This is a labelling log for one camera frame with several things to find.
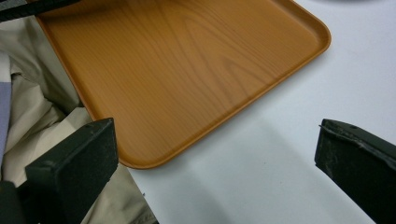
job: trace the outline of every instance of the orange tray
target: orange tray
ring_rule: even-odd
[[[82,0],[39,22],[120,161],[161,165],[330,45],[289,0]]]

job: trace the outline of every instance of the plastic tray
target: plastic tray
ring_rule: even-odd
[[[120,161],[163,164],[330,45],[288,0],[82,0],[39,22]]]

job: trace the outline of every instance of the beige fabric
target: beige fabric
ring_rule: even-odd
[[[44,36],[31,19],[0,24],[0,49],[11,57],[11,115],[4,180],[25,181],[24,167],[92,121]],[[154,223],[127,169],[119,165],[82,223]]]

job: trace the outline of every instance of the beige cloth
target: beige cloth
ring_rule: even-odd
[[[4,180],[25,181],[24,167],[92,121],[33,18],[0,24],[0,49],[11,58],[11,116]],[[119,165],[82,223],[154,223],[127,169]]]

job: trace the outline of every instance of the white table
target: white table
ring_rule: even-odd
[[[131,170],[160,223],[373,223],[314,155],[322,119],[396,144],[396,1],[297,2],[330,48],[174,160]]]

